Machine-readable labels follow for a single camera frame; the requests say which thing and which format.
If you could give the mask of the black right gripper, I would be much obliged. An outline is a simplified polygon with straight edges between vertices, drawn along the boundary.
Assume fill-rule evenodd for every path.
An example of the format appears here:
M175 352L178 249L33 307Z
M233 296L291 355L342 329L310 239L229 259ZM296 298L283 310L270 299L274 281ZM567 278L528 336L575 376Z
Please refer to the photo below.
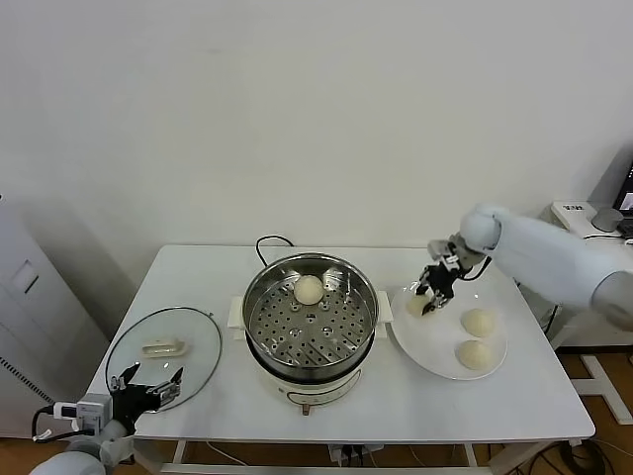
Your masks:
M451 297L434 293L452 293L453 285L462 276L462 267L458 262L436 262L426 266L419 276L415 289L416 295L423 295L422 314L430 315L440 311Z

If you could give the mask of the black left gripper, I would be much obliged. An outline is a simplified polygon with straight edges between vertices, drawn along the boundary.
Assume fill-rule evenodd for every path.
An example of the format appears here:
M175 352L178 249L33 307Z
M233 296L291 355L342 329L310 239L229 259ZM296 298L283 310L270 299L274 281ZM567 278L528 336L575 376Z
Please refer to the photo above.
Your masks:
M167 381L155 386L128 385L140 368L136 362L120 375L111 377L113 419L125 429L135 429L139 417L160 408L161 400L174 400L181 392L184 368L179 368Z

